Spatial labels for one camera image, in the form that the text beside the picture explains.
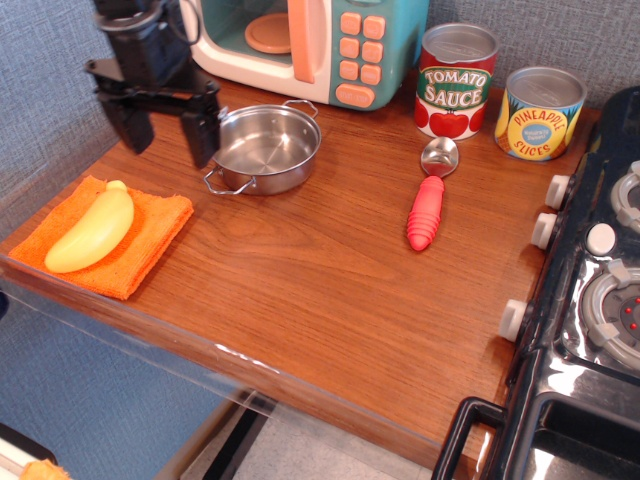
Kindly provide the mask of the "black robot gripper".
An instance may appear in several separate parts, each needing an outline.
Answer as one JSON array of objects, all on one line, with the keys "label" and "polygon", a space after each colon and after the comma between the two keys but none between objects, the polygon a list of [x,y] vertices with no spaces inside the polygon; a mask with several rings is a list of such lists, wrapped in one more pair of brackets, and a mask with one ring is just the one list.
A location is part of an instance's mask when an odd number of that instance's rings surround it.
[{"label": "black robot gripper", "polygon": [[179,9],[98,9],[94,21],[114,57],[90,60],[85,69],[96,82],[96,96],[121,141],[135,154],[154,139],[145,111],[181,116],[197,169],[220,148],[218,85],[192,60],[197,40],[186,31]]}]

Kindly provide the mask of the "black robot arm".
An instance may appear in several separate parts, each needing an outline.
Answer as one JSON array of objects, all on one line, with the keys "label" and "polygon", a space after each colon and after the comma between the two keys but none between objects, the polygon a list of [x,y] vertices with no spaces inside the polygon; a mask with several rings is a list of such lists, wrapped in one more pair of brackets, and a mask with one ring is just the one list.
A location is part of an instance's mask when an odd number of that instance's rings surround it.
[{"label": "black robot arm", "polygon": [[220,148],[218,84],[196,65],[177,1],[96,1],[95,23],[114,56],[90,60],[96,98],[134,153],[154,139],[150,115],[177,117],[196,168]]}]

